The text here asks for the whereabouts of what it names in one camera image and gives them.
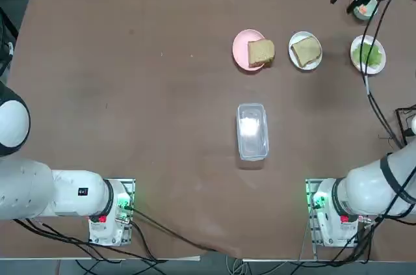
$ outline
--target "wire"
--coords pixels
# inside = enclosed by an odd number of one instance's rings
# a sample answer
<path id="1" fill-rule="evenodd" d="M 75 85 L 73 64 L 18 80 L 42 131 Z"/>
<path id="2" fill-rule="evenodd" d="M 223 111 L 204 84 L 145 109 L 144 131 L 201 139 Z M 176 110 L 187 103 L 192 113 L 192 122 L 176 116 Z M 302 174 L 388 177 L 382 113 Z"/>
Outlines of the wire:
<path id="1" fill-rule="evenodd" d="M 227 255 L 226 255 L 226 267 L 227 267 L 227 271 L 229 275 L 246 275 L 247 271 L 249 270 L 249 264 L 245 263 L 242 259 L 235 259 L 233 263 L 233 270 L 230 270 L 229 265 L 228 265 Z"/>
<path id="2" fill-rule="evenodd" d="M 389 206 L 387 207 L 387 209 L 385 210 L 384 214 L 380 215 L 379 217 L 377 217 L 375 219 L 375 224 L 371 226 L 370 228 L 370 232 L 368 232 L 366 234 L 366 236 L 364 236 L 362 241 L 364 242 L 364 246 L 363 248 L 357 253 L 358 248 L 360 246 L 361 243 L 359 243 L 353 250 L 352 254 L 350 254 L 346 259 L 342 260 L 342 261 L 335 261 L 343 252 L 343 250 L 346 248 L 346 246 L 348 245 L 348 243 L 350 243 L 352 241 L 353 238 L 355 238 L 357 235 L 359 235 L 359 233 L 361 233 L 363 230 L 365 230 L 365 228 L 362 228 L 360 231 L 358 231 L 353 237 L 351 237 L 347 243 L 345 244 L 345 246 L 343 247 L 343 249 L 329 262 L 316 262 L 316 263 L 323 263 L 323 265 L 303 265 L 302 263 L 300 264 L 296 264 L 296 263 L 291 263 L 291 264 L 295 264 L 298 267 L 296 269 L 299 269 L 299 267 L 307 267 L 307 268 L 313 268 L 313 267 L 327 267 L 327 266 L 331 266 L 331 267 L 341 267 L 345 264 L 349 264 L 352 263 L 354 261 L 357 261 L 357 259 L 364 253 L 365 249 L 368 247 L 369 248 L 369 252 L 367 254 L 367 258 L 366 261 L 364 261 L 363 263 L 367 263 L 370 259 L 370 254 L 371 254 L 371 242 L 372 242 L 372 238 L 374 237 L 374 232 L 376 230 L 376 228 L 378 226 L 380 226 L 380 224 L 384 221 L 385 218 L 392 218 L 393 216 L 389 216 L 388 213 L 390 212 L 391 208 L 394 206 L 394 204 L 396 203 L 396 201 L 398 200 L 398 198 L 400 197 L 400 195 L 404 192 L 405 188 L 408 186 L 409 182 L 411 181 L 411 179 L 416 175 L 416 166 L 415 168 L 413 168 L 413 170 L 411 171 L 410 175 L 406 178 L 405 182 L 403 183 L 403 185 L 400 187 L 400 190 L 396 193 L 395 197 L 391 200 Z"/>
<path id="3" fill-rule="evenodd" d="M 152 260 L 147 259 L 145 257 L 142 257 L 141 255 L 137 255 L 137 254 L 132 254 L 131 252 L 126 252 L 123 250 L 119 250 L 119 249 L 115 249 L 112 247 L 108 247 L 108 246 L 103 246 L 100 244 L 95 244 L 95 243 L 89 243 L 89 242 L 83 242 L 83 241 L 78 241 L 78 239 L 76 239 L 75 237 L 67 237 L 67 236 L 59 236 L 59 235 L 49 235 L 50 233 L 38 228 L 40 231 L 38 231 L 37 229 L 34 229 L 26 224 L 24 224 L 22 221 L 20 220 L 14 220 L 16 223 L 18 223 L 20 226 L 24 227 L 25 229 L 39 235 L 39 236 L 43 236 L 45 238 L 49 238 L 49 239 L 53 239 L 53 240 L 57 240 L 60 242 L 65 242 L 65 243 L 70 243 L 70 244 L 78 244 L 78 245 L 85 245 L 85 246 L 94 246 L 94 247 L 100 247 L 100 248 L 104 248 L 106 250 L 110 250 L 110 251 L 114 251 L 114 252 L 118 252 L 120 254 L 125 254 L 125 255 L 130 255 L 132 257 L 137 257 L 141 260 L 143 260 L 143 262 L 145 262 L 148 265 L 151 265 L 150 263 L 152 262 Z M 93 259 L 97 259 L 96 257 L 94 257 L 91 253 L 89 253 L 88 251 L 86 252 L 90 257 L 92 257 Z M 159 268 L 157 268 L 155 265 L 154 269 L 157 270 L 159 273 L 161 273 L 162 275 L 166 275 L 163 271 L 161 271 Z"/>
<path id="4" fill-rule="evenodd" d="M 416 223 L 406 222 L 406 221 L 403 221 L 399 218 L 392 218 L 391 220 L 402 223 L 402 224 L 405 224 L 405 225 L 409 225 L 409 226 L 416 226 Z"/>
<path id="5" fill-rule="evenodd" d="M 368 68 L 368 63 L 369 63 L 370 55 L 367 55 L 367 59 L 366 59 L 366 63 L 365 63 L 365 72 L 363 71 L 363 61 L 362 61 L 363 44 L 364 44 L 365 36 L 367 34 L 367 30 L 368 30 L 368 28 L 370 26 L 370 23 L 372 21 L 372 18 L 374 17 L 374 15 L 375 15 L 375 13 L 376 13 L 376 11 L 378 9 L 378 6 L 380 5 L 380 1 L 383 1 L 383 0 L 379 0 L 377 2 L 377 5 L 374 8 L 374 10 L 373 10 L 373 12 L 372 12 L 372 14 L 371 14 L 371 16 L 370 16 L 370 18 L 369 18 L 366 26 L 365 26 L 365 29 L 364 29 L 363 38 L 361 39 L 361 45 L 360 45 L 360 50 L 359 50 L 359 68 L 360 68 L 360 72 L 361 72 L 361 77 L 362 77 L 363 82 L 364 82 L 364 84 L 366 86 L 366 89 L 367 89 L 367 97 L 369 99 L 370 106 L 373 109 L 373 111 L 374 111 L 377 119 L 380 121 L 381 125 L 387 131 L 387 133 L 389 134 L 389 136 L 391 137 L 391 139 L 395 142 L 396 146 L 399 147 L 399 148 L 403 148 L 401 142 L 398 140 L 397 136 L 395 135 L 395 133 L 391 129 L 391 126 L 389 125 L 389 123 L 385 119 L 385 116 L 383 115 L 382 111 L 380 110 L 380 107 L 378 106 L 378 104 L 377 104 L 377 102 L 376 102 L 376 100 L 375 100 L 374 96 L 372 95 L 372 92 L 371 92 L 371 90 L 369 88 L 367 68 Z M 390 5 L 390 2 L 391 2 L 391 0 L 388 0 L 387 4 L 386 4 L 386 6 L 385 6 L 385 8 L 383 10 L 382 16 L 381 16 L 381 18 L 380 18 L 380 20 L 378 22 L 378 26 L 376 28 L 376 33 L 374 34 L 374 39 L 373 39 L 372 44 L 370 46 L 369 53 L 372 51 L 372 49 L 374 47 L 374 43 L 376 41 L 376 38 L 377 38 L 377 35 L 378 35 L 378 31 L 380 30 L 381 23 L 382 23 L 382 20 L 384 18 L 384 14 L 387 11 L 388 6 Z"/>
<path id="6" fill-rule="evenodd" d="M 67 236 L 65 236 L 65 235 L 63 235 L 63 234 L 61 234 L 61 233 L 59 233 L 57 230 L 55 230 L 55 229 L 53 229 L 51 226 L 49 226 L 49 225 L 47 225 L 47 224 L 44 224 L 44 223 L 41 223 L 41 225 L 43 225 L 43 226 L 45 226 L 46 228 L 48 228 L 48 229 L 50 229 L 53 233 L 50 233 L 50 232 L 48 232 L 48 231 L 46 231 L 46 230 L 44 230 L 44 229 L 42 229 L 42 228 L 39 228 L 38 226 L 36 226 L 36 225 L 34 225 L 33 224 L 33 222 L 31 221 L 31 220 L 29 220 L 29 219 L 27 219 L 26 220 L 28 223 L 29 223 L 29 225 L 31 225 L 32 226 L 32 228 L 34 228 L 36 231 L 38 231 L 38 232 L 40 232 L 40 233 L 45 233 L 46 235 L 50 235 L 50 236 L 54 236 L 54 235 L 58 235 L 58 236 L 60 236 L 60 237 L 62 237 L 62 238 L 65 238 L 65 239 L 67 239 L 67 240 L 69 240 L 69 241 L 77 241 L 77 242 L 82 242 L 81 240 L 79 240 L 79 239 L 77 239 L 77 238 L 74 238 L 74 237 L 67 237 Z M 97 259 L 96 257 L 94 257 L 90 252 L 88 252 L 88 250 L 86 250 L 86 249 L 84 249 L 83 247 L 81 247 L 81 245 L 80 244 L 74 244 L 76 247 L 78 247 L 79 249 L 81 249 L 83 252 L 85 252 L 87 255 L 89 255 L 90 257 L 92 257 L 93 259 Z M 93 246 L 90 246 L 90 244 L 85 244 L 87 247 L 89 247 L 89 248 L 91 248 L 91 249 L 93 249 L 93 251 L 95 251 L 95 253 L 100 257 L 100 258 L 102 258 L 102 260 L 104 260 L 104 261 L 106 261 L 106 262 L 108 262 L 108 263 L 119 263 L 119 262 L 114 262 L 114 261 L 110 261 L 110 260 L 108 260 L 108 259 L 106 259 L 105 257 L 103 257 L 101 254 L 100 254 L 100 252 L 99 251 L 97 251 Z"/>
<path id="7" fill-rule="evenodd" d="M 160 224 L 160 223 L 156 222 L 154 219 L 152 219 L 152 218 L 151 218 L 151 217 L 149 217 L 148 215 L 144 214 L 143 212 L 141 212 L 141 211 L 139 211 L 139 210 L 137 210 L 137 209 L 135 209 L 135 208 L 133 208 L 133 207 L 129 207 L 129 206 L 127 206 L 127 207 L 124 207 L 124 209 L 134 211 L 134 212 L 135 212 L 135 213 L 137 213 L 138 215 L 143 216 L 146 220 L 148 220 L 148 221 L 150 221 L 151 223 L 155 224 L 157 227 L 159 227 L 159 228 L 163 229 L 165 232 L 167 232 L 167 233 L 171 234 L 172 236 L 174 236 L 174 237 L 176 237 L 176 238 L 178 238 L 178 239 L 181 239 L 182 241 L 184 241 L 184 242 L 186 242 L 186 243 L 188 243 L 188 244 L 191 244 L 191 245 L 195 246 L 196 248 L 199 248 L 199 249 L 201 249 L 201 250 L 207 250 L 207 251 L 216 251 L 216 250 L 214 250 L 214 249 L 212 249 L 212 248 L 209 248 L 209 247 L 206 247 L 206 246 L 203 246 L 203 245 L 197 244 L 197 243 L 195 243 L 195 242 L 193 242 L 193 241 L 190 241 L 189 239 L 186 239 L 184 236 L 182 236 L 182 235 L 180 235 L 180 234 L 178 234 L 178 233 L 176 233 L 176 232 L 172 231 L 171 229 L 169 229 L 169 228 L 167 228 L 167 227 L 163 226 L 162 224 Z"/>
<path id="8" fill-rule="evenodd" d="M 85 274 L 91 274 L 91 275 L 98 275 L 97 273 L 95 273 L 95 272 L 92 272 L 92 269 L 94 268 L 94 266 L 96 266 L 100 261 L 97 261 L 94 265 L 92 265 L 92 267 L 88 270 L 87 268 L 85 268 L 85 267 L 83 267 L 83 265 L 82 264 L 80 264 L 80 262 L 78 261 L 78 260 L 75 260 L 75 262 L 78 264 L 78 266 L 79 267 L 81 267 L 84 271 L 85 271 L 85 273 L 84 273 L 84 275 Z"/>
<path id="9" fill-rule="evenodd" d="M 150 265 L 149 267 L 146 267 L 144 270 L 140 270 L 140 271 L 138 271 L 138 272 L 136 272 L 136 273 L 133 273 L 132 275 L 139 275 L 139 274 L 142 274 L 142 273 L 144 273 L 145 271 L 147 271 L 147 270 L 149 270 L 149 269 L 151 269 L 151 268 L 154 268 L 154 267 L 155 267 L 155 265 L 156 265 L 156 264 Z"/>
<path id="10" fill-rule="evenodd" d="M 132 254 L 130 252 L 125 252 L 123 250 L 115 249 L 115 248 L 108 247 L 108 246 L 103 246 L 103 245 L 100 245 L 100 244 L 83 242 L 83 241 L 80 241 L 79 239 L 77 239 L 75 237 L 65 236 L 62 233 L 59 233 L 57 230 L 53 229 L 51 226 L 48 226 L 47 224 L 44 224 L 44 223 L 42 223 L 42 225 L 44 225 L 47 228 L 49 228 L 55 234 L 52 234 L 52 233 L 50 233 L 50 232 L 48 232 L 48 231 L 46 231 L 44 229 L 41 229 L 41 228 L 36 227 L 29 219 L 27 219 L 27 221 L 30 222 L 32 226 L 34 226 L 33 228 L 30 227 L 30 226 L 28 226 L 28 225 L 26 225 L 26 224 L 24 224 L 20 220 L 14 220 L 14 221 L 16 223 L 18 223 L 20 226 L 23 226 L 25 229 L 27 229 L 27 230 L 29 230 L 29 231 L 31 231 L 31 232 L 39 235 L 39 236 L 43 236 L 45 238 L 57 240 L 57 241 L 60 241 L 60 242 L 74 244 L 77 247 L 79 247 L 80 249 L 82 249 L 92 259 L 95 259 L 95 260 L 98 260 L 98 261 L 105 261 L 105 262 L 112 263 L 112 264 L 118 264 L 118 263 L 121 263 L 122 262 L 121 260 L 119 260 L 119 261 L 111 261 L 111 260 L 108 260 L 108 259 L 104 258 L 95 248 L 92 248 L 93 246 L 100 247 L 100 248 L 104 248 L 104 249 L 107 249 L 107 250 L 110 250 L 110 251 L 114 251 L 114 252 L 118 252 L 118 253 L 121 253 L 121 254 L 126 254 L 126 255 L 130 255 L 130 256 L 133 256 L 133 257 L 140 258 L 143 262 L 145 262 L 147 265 L 149 265 L 150 268 L 154 268 L 157 272 L 161 273 L 162 275 L 166 275 L 162 270 L 160 270 L 159 268 L 156 267 L 156 265 L 159 264 L 159 262 L 154 263 L 152 260 L 149 260 L 149 259 L 147 259 L 145 257 L 140 256 L 140 255 Z M 98 254 L 98 256 L 101 257 L 102 259 L 100 259 L 100 260 L 97 259 L 90 252 L 88 252 L 87 250 L 85 250 L 84 248 L 82 248 L 81 245 L 85 245 L 87 247 L 92 248 Z"/>
<path id="11" fill-rule="evenodd" d="M 144 249 L 146 250 L 146 253 L 148 254 L 148 257 L 150 257 L 154 262 L 158 262 L 158 260 L 155 258 L 155 256 L 150 251 L 148 243 L 146 242 L 146 239 L 144 238 L 144 234 L 143 234 L 142 230 L 140 229 L 140 227 L 137 225 L 137 223 L 135 223 L 133 221 L 130 221 L 130 224 L 132 225 L 132 227 L 134 227 L 138 231 L 138 234 L 140 235 L 140 238 L 142 239 Z"/>
<path id="12" fill-rule="evenodd" d="M 281 268 L 282 266 L 284 266 L 287 262 L 283 262 L 280 263 L 279 265 L 276 265 L 275 267 L 273 267 L 270 270 L 267 270 L 266 272 L 260 273 L 258 275 L 269 275 L 270 273 L 273 273 L 275 270 L 278 270 L 279 268 Z"/>

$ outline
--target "toast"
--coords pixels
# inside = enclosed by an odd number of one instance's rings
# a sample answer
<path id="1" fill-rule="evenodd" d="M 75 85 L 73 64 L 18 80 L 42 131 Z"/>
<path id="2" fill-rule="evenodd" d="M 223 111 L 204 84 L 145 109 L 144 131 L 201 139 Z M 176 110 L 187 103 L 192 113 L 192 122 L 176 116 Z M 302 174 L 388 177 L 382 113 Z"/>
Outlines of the toast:
<path id="1" fill-rule="evenodd" d="M 248 65 L 259 67 L 274 58 L 274 44 L 271 40 L 261 39 L 248 42 Z"/>
<path id="2" fill-rule="evenodd" d="M 305 68 L 306 65 L 317 60 L 321 54 L 319 42 L 313 36 L 308 36 L 293 44 L 291 49 L 301 68 Z"/>

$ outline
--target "pink plate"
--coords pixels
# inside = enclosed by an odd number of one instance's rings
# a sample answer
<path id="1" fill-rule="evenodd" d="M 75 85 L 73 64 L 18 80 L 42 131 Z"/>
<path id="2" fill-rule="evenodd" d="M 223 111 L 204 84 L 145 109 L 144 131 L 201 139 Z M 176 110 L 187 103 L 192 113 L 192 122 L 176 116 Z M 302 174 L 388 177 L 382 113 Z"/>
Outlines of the pink plate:
<path id="1" fill-rule="evenodd" d="M 233 56 L 242 69 L 248 72 L 255 72 L 264 66 L 264 64 L 254 68 L 248 66 L 248 42 L 258 41 L 264 38 L 260 32 L 253 29 L 243 30 L 235 37 L 233 42 Z"/>

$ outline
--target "lettuce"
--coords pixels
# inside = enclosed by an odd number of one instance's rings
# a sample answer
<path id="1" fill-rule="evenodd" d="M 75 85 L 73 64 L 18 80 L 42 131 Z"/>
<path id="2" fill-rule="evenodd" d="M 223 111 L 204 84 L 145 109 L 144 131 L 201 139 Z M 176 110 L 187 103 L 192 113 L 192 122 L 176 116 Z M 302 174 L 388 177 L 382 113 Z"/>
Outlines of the lettuce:
<path id="1" fill-rule="evenodd" d="M 359 49 L 360 49 L 360 47 L 361 47 L 361 45 L 359 47 L 357 47 L 352 52 L 352 60 L 358 65 L 359 65 Z M 365 62 L 367 61 L 367 57 L 369 56 L 370 48 L 371 48 L 370 44 L 367 44 L 367 43 L 363 44 L 363 53 L 362 53 L 362 56 L 361 56 L 362 62 L 363 62 L 363 67 L 365 66 Z M 378 50 L 378 46 L 375 44 L 373 49 L 371 50 L 371 53 L 370 53 L 369 67 L 380 65 L 381 62 L 382 62 L 382 54 Z"/>

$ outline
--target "clear plastic box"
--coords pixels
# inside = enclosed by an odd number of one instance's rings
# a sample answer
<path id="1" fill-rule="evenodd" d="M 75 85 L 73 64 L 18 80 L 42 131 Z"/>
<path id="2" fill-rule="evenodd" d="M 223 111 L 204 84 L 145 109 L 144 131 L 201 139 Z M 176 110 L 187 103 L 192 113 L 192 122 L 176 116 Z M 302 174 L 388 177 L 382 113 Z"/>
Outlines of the clear plastic box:
<path id="1" fill-rule="evenodd" d="M 240 158 L 257 161 L 268 154 L 266 111 L 262 104 L 241 104 L 237 109 L 237 140 Z"/>

